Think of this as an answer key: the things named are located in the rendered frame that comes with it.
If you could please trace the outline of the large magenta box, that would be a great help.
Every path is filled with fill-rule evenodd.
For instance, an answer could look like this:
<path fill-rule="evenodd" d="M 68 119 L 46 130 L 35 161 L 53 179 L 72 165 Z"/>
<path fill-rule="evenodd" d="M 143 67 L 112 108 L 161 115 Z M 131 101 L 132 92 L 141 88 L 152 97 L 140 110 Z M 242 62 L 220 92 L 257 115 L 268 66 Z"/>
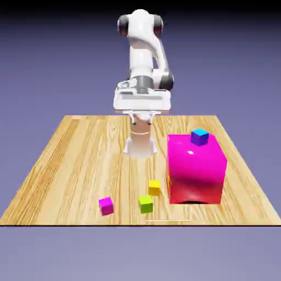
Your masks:
<path fill-rule="evenodd" d="M 221 202 L 227 158 L 216 137 L 197 146 L 190 134 L 167 136 L 166 178 L 170 204 Z"/>

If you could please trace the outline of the small blue cube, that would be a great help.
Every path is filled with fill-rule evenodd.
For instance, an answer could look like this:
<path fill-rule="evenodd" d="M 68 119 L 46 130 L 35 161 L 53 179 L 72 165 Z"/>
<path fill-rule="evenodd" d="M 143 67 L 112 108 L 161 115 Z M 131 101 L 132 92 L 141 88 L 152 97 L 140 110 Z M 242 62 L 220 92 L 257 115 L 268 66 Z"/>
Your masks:
<path fill-rule="evenodd" d="M 208 143 L 208 139 L 209 132 L 202 128 L 197 128 L 191 132 L 190 141 L 197 146 L 206 145 Z"/>

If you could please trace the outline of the small lime green cube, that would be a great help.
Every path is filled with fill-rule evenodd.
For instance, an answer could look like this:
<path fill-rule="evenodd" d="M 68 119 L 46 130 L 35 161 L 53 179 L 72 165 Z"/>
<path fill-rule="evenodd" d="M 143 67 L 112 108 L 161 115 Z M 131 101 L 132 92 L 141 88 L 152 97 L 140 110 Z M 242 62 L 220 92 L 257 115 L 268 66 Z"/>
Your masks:
<path fill-rule="evenodd" d="M 153 198 L 151 195 L 139 196 L 138 203 L 141 213 L 151 213 L 153 211 Z"/>

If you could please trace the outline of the small magenta cube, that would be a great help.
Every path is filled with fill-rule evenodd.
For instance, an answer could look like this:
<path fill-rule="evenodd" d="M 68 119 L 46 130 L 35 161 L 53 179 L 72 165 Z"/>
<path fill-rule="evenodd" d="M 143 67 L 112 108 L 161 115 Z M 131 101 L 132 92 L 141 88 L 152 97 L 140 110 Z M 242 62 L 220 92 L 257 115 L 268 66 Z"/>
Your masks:
<path fill-rule="evenodd" d="M 98 200 L 99 209 L 102 216 L 111 215 L 114 213 L 114 204 L 111 197 L 101 198 Z"/>

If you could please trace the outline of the small yellow cube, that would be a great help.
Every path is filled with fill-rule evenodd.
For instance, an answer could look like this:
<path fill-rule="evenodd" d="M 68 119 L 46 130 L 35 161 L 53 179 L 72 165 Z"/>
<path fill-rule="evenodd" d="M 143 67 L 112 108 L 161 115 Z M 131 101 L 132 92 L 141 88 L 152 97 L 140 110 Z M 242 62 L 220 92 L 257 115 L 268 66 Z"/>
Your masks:
<path fill-rule="evenodd" d="M 151 196 L 159 196 L 161 193 L 161 183 L 157 180 L 149 181 L 149 195 Z"/>

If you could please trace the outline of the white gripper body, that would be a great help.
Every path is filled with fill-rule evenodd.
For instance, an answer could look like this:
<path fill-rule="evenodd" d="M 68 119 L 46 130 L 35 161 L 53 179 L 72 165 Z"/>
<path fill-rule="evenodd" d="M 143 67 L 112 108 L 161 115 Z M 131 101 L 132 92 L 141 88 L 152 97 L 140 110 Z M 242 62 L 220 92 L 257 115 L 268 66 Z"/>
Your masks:
<path fill-rule="evenodd" d="M 137 93 L 136 88 L 116 88 L 113 107 L 115 111 L 166 112 L 171 109 L 171 92 L 160 89 L 148 89 L 148 93 Z"/>

